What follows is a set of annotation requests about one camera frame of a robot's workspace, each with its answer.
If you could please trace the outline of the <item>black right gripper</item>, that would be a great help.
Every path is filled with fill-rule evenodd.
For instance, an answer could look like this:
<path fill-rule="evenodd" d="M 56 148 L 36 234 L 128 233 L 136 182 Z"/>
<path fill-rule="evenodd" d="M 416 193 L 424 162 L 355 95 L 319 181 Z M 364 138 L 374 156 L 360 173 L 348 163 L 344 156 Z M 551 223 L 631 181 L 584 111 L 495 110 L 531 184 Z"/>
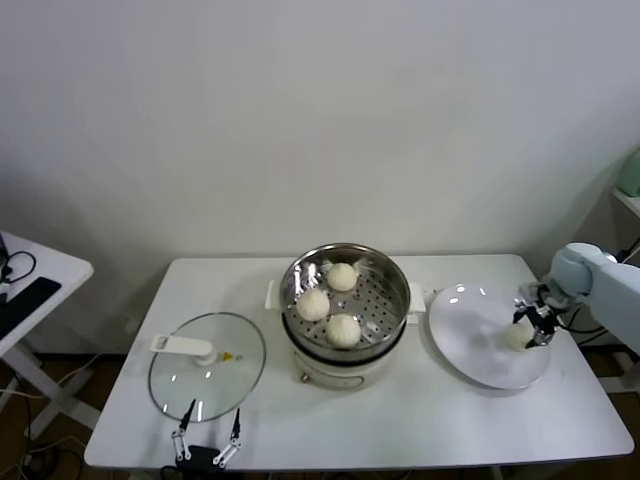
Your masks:
<path fill-rule="evenodd" d="M 532 338 L 525 344 L 526 349 L 547 346 L 554 335 L 554 313 L 547 307 L 538 308 L 524 299 L 516 299 L 513 324 L 519 323 L 528 312 L 528 318 L 534 328 Z"/>

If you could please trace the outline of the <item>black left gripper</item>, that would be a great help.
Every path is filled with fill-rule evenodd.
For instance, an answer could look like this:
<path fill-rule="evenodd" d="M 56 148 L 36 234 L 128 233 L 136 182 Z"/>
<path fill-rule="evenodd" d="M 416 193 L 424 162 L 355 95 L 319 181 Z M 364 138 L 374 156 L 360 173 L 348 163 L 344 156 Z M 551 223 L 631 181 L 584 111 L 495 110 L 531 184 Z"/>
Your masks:
<path fill-rule="evenodd" d="M 193 399 L 186 413 L 182 416 L 178 428 L 171 433 L 177 467 L 179 469 L 217 469 L 218 467 L 226 467 L 242 448 L 240 441 L 240 409 L 236 409 L 229 441 L 221 450 L 197 445 L 187 447 L 185 435 L 195 404 L 196 399 Z"/>

